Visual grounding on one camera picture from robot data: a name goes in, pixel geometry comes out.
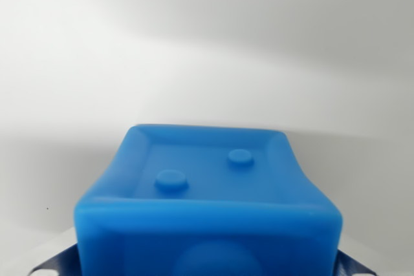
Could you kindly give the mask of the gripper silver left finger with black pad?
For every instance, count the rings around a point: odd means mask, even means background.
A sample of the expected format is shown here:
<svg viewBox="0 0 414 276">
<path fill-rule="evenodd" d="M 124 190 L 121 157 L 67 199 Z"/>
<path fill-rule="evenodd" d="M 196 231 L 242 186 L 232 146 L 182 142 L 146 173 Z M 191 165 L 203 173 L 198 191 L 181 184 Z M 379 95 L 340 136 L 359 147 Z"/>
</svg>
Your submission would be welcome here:
<svg viewBox="0 0 414 276">
<path fill-rule="evenodd" d="M 77 245 L 73 245 L 30 270 L 29 276 L 80 276 Z"/>
</svg>

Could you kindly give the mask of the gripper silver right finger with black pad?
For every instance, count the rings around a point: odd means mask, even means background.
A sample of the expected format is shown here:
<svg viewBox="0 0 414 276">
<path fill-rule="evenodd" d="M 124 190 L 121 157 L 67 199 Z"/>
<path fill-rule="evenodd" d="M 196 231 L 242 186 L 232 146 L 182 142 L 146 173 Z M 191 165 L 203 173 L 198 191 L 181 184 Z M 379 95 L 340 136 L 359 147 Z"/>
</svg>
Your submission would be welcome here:
<svg viewBox="0 0 414 276">
<path fill-rule="evenodd" d="M 364 266 L 341 250 L 338 250 L 333 276 L 353 276 L 357 274 L 376 275 L 376 272 Z"/>
</svg>

